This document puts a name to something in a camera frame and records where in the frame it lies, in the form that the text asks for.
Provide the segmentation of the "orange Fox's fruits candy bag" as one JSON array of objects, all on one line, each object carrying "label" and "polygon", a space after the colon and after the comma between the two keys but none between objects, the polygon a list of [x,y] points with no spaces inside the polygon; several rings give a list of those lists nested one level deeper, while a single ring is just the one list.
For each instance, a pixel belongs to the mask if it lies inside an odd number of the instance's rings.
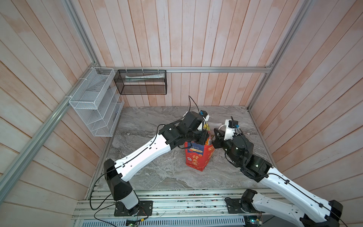
[{"label": "orange Fox's fruits candy bag", "polygon": [[204,123],[202,137],[205,145],[209,145],[211,141],[211,132],[210,126],[207,123]]}]

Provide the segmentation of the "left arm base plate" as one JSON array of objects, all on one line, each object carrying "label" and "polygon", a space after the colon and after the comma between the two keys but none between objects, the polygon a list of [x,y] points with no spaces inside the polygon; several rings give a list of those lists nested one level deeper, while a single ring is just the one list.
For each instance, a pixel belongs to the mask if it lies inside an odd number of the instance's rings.
[{"label": "left arm base plate", "polygon": [[115,217],[131,217],[131,216],[151,216],[153,211],[153,201],[139,201],[139,203],[127,209],[121,201],[116,202],[114,211]]}]

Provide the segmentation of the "red paper gift bag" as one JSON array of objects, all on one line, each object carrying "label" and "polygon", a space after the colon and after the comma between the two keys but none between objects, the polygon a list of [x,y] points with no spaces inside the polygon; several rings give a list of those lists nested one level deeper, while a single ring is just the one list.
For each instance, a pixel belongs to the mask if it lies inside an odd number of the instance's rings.
[{"label": "red paper gift bag", "polygon": [[205,167],[208,165],[215,148],[212,145],[212,141],[214,140],[214,128],[222,128],[225,129],[225,124],[215,124],[211,123],[210,132],[211,132],[211,141],[209,145],[199,145],[194,142],[185,142],[185,157],[186,157],[186,165],[192,167],[198,171],[203,171]]}]

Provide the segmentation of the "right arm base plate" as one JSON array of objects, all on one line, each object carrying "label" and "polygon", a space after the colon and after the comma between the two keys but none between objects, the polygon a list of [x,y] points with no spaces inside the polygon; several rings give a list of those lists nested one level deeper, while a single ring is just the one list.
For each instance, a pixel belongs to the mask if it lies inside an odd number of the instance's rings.
[{"label": "right arm base plate", "polygon": [[232,199],[225,198],[226,207],[229,214],[246,214],[246,213],[261,213],[252,205],[252,199]]}]

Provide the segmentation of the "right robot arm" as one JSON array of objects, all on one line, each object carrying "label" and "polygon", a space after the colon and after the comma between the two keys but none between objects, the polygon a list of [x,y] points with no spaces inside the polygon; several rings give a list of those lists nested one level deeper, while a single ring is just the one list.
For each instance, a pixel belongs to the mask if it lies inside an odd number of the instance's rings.
[{"label": "right robot arm", "polygon": [[238,129],[214,129],[215,148],[221,148],[230,164],[239,168],[249,179],[279,193],[289,204],[269,199],[255,190],[247,189],[239,199],[239,209],[245,213],[265,212],[300,227],[338,227],[343,205],[327,201],[284,176],[265,159],[252,153],[253,144]]}]

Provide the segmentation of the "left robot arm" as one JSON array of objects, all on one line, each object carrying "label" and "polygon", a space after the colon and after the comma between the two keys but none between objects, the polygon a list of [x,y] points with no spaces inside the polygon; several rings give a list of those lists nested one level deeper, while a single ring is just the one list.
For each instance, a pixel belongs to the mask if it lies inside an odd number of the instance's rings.
[{"label": "left robot arm", "polygon": [[105,180],[115,201],[131,211],[139,208],[140,200],[130,184],[132,177],[159,156],[187,143],[204,145],[209,131],[204,128],[209,120],[206,111],[187,112],[180,120],[161,124],[156,135],[126,157],[104,162]]}]

